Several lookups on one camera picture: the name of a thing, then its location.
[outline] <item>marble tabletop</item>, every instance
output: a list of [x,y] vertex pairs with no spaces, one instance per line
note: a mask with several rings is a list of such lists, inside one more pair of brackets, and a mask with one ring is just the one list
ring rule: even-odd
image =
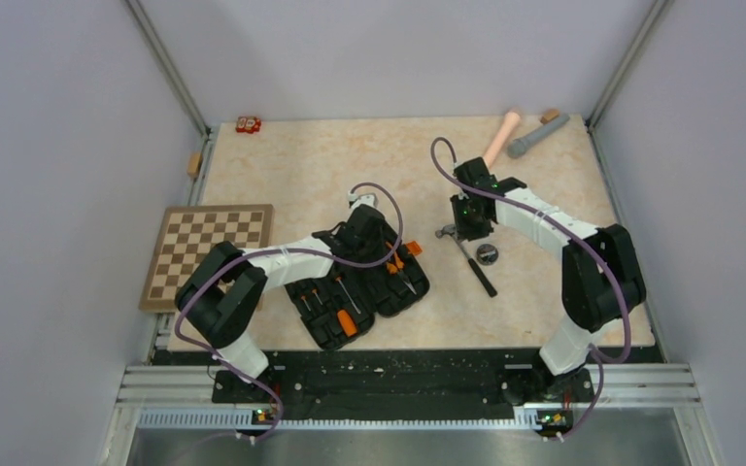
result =
[[[498,261],[483,267],[498,290],[491,299],[450,238],[434,231],[452,223],[449,198],[457,189],[435,170],[430,142],[447,137],[459,160],[480,156],[501,123],[501,116],[388,118],[355,120],[264,121],[260,132],[238,134],[221,126],[202,204],[273,204],[271,245],[301,239],[348,216],[346,193],[372,181],[390,190],[405,218],[405,241],[416,240],[430,280],[430,292],[393,318],[377,316],[367,335],[347,350],[462,349],[536,347],[547,341],[564,316],[560,301],[561,267],[534,243],[510,228],[497,227],[482,241],[467,243],[472,253],[490,242]],[[525,116],[512,138],[539,126]],[[442,165],[452,168],[443,145]],[[568,214],[598,225],[615,221],[591,140],[580,116],[524,157],[501,154],[492,167],[501,180],[513,176]],[[384,196],[379,209],[395,227]],[[635,345],[654,337],[643,307],[631,313]],[[265,293],[248,328],[265,350],[316,350],[283,289]],[[622,330],[602,341],[619,346]]]

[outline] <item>chessboard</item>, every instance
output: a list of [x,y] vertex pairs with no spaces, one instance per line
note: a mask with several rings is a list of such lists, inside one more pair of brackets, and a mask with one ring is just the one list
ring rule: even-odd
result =
[[[222,241],[236,248],[270,244],[273,206],[170,207],[164,212],[139,309],[176,311],[173,299],[210,249]],[[227,291],[229,285],[220,286]]]

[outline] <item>hammer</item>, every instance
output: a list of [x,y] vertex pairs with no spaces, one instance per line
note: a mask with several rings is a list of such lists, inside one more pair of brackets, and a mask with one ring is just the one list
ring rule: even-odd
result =
[[470,254],[467,252],[467,250],[464,248],[464,246],[461,245],[461,241],[458,240],[458,235],[456,233],[456,226],[446,225],[441,230],[436,230],[436,238],[442,238],[443,236],[450,236],[453,238],[453,241],[456,242],[456,246],[461,250],[462,253],[464,253],[464,256],[467,257],[467,263],[470,265],[470,268],[473,270],[473,273],[476,274],[476,277],[479,279],[479,282],[482,283],[482,286],[485,288],[485,291],[488,293],[488,296],[493,298],[496,294],[496,288],[493,287],[491,284],[491,281],[488,280],[487,277],[485,277],[485,273],[482,272],[482,268],[479,267],[479,264],[476,263],[476,260],[470,256]]

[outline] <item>pink handle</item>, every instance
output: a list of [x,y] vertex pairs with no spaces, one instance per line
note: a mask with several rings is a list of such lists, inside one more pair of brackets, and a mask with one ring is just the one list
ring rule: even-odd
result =
[[519,109],[510,109],[510,112],[505,114],[502,125],[499,127],[499,130],[496,133],[495,137],[493,137],[493,142],[491,142],[491,144],[488,146],[488,149],[485,150],[485,155],[482,155],[482,158],[485,159],[485,164],[488,165],[488,168],[491,168],[491,165],[493,165],[493,163],[496,161],[496,158],[499,156],[504,143],[506,143],[508,138],[510,138],[510,133],[512,133],[513,130],[516,129],[517,126],[519,126],[519,123],[521,121],[522,115]]

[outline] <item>metal hammer head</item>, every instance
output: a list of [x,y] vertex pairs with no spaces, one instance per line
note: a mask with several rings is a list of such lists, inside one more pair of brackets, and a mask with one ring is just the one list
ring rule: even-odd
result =
[[450,235],[454,239],[456,238],[456,226],[454,224],[445,225],[441,230],[436,230],[436,238],[441,238],[445,235]]

